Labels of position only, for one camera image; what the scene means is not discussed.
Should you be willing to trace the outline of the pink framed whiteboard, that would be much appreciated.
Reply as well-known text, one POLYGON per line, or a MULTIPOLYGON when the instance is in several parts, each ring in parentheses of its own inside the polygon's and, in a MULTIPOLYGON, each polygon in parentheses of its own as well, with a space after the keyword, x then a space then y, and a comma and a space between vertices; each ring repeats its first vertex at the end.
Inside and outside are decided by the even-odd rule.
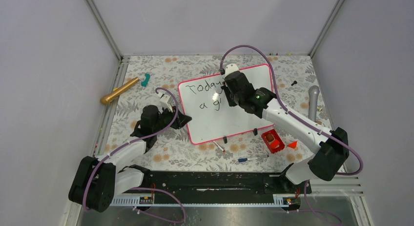
POLYGON ((270 127, 271 122, 228 104, 221 85, 220 74, 180 82, 179 97, 183 113, 192 120, 187 123, 190 142, 202 144, 230 137, 254 129, 270 127))

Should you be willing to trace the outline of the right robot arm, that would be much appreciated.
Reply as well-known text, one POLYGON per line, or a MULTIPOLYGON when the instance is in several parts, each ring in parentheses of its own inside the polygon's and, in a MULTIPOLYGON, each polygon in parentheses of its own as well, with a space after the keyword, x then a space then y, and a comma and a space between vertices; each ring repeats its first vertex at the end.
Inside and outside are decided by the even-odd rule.
POLYGON ((285 168, 280 179, 283 191, 292 193, 307 180, 332 180, 348 158, 349 151, 340 137, 346 134, 344 130, 312 126, 312 120, 284 105, 272 91, 264 87, 255 89, 240 70, 225 74, 222 89, 230 106, 239 106, 245 112, 283 128, 314 154, 285 168))

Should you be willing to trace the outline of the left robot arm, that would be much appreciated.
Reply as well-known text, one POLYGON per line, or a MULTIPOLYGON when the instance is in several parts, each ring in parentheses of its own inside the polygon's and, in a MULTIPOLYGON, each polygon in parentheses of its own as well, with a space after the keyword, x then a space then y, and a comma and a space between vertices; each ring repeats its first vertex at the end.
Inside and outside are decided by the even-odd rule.
POLYGON ((158 134, 168 128, 181 129, 192 118, 175 106, 161 111, 155 105, 143 108, 141 118, 136 122, 130 136, 133 138, 99 157, 84 157, 70 187, 68 199, 87 209, 105 211, 115 196, 132 188, 146 192, 151 188, 151 178, 129 163, 147 153, 156 143, 158 134))

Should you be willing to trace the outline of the teal plastic piece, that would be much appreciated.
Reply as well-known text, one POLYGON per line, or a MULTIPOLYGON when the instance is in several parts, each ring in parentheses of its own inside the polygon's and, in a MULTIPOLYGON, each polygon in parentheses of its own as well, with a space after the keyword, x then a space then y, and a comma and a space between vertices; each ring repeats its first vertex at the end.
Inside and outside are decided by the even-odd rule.
POLYGON ((145 73, 145 79, 141 82, 142 87, 147 87, 151 75, 149 73, 145 73))

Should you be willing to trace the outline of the brown block in box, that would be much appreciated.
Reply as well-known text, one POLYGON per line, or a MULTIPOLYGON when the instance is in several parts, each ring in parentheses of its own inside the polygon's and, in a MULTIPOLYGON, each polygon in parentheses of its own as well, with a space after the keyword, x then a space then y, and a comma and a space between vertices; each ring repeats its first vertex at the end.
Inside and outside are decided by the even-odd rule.
POLYGON ((267 139, 267 141, 268 141, 269 143, 271 143, 272 141, 274 141, 274 137, 273 137, 271 134, 268 134, 268 135, 266 136, 266 139, 267 139))

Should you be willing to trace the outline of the red plastic box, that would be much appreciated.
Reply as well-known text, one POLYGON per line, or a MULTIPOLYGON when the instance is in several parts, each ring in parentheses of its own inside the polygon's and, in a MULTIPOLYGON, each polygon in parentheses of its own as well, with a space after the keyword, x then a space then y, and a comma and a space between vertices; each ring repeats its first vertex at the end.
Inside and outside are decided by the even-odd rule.
POLYGON ((265 142, 265 145, 271 154, 275 154, 279 151, 282 151, 285 148, 285 144, 283 143, 282 139, 279 137, 275 129, 262 133, 261 138, 265 142), (271 134, 274 137, 274 141, 272 141, 271 143, 269 143, 266 139, 266 136, 268 134, 271 134))

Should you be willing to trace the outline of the blue cap marker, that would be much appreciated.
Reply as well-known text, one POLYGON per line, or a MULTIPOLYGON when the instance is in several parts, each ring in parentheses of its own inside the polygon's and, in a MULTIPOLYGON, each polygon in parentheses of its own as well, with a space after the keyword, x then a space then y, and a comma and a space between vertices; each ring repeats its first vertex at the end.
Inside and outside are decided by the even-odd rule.
POLYGON ((249 158, 240 158, 237 161, 239 163, 243 163, 243 162, 247 162, 247 161, 265 159, 265 158, 268 158, 268 157, 269 157, 269 155, 261 155, 261 156, 255 156, 255 157, 249 157, 249 158))

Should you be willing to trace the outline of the gold microphone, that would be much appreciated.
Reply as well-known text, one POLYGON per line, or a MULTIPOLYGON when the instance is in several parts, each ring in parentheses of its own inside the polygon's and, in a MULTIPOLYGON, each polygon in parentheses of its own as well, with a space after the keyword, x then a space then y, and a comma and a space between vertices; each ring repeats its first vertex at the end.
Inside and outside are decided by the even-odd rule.
POLYGON ((131 80, 129 80, 128 82, 126 82, 125 84, 123 84, 122 86, 114 89, 111 93, 103 96, 100 99, 100 103, 103 105, 107 105, 109 103, 111 103, 112 101, 114 101, 118 96, 120 96, 122 93, 124 93, 125 91, 127 91, 129 88, 131 88, 132 86, 134 86, 140 79, 138 77, 135 77, 131 80))

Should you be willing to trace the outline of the silver microphone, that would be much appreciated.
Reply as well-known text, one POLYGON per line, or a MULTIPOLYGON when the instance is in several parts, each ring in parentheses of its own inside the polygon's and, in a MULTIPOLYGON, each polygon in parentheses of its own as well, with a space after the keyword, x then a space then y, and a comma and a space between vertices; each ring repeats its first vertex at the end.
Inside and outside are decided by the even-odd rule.
POLYGON ((320 93, 320 89, 317 85, 313 85, 309 88, 309 112, 308 117, 312 121, 316 121, 316 113, 317 113, 317 104, 318 104, 318 96, 320 93))

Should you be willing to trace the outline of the red prism block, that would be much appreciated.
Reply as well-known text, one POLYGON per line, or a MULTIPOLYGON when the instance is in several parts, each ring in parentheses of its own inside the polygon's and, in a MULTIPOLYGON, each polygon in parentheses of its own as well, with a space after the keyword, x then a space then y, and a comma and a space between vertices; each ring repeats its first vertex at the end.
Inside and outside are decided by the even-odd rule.
POLYGON ((294 142, 288 144, 287 147, 289 147, 291 149, 296 149, 297 148, 297 144, 298 144, 298 141, 294 141, 294 142))

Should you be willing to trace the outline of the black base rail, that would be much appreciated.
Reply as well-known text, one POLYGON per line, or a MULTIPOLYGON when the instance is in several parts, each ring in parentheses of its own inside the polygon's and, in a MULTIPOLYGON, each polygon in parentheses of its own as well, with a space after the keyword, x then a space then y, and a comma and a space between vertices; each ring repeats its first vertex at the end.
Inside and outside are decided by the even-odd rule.
POLYGON ((309 183, 293 185, 279 173, 146 171, 142 190, 128 190, 112 205, 282 205, 286 197, 311 193, 309 183))

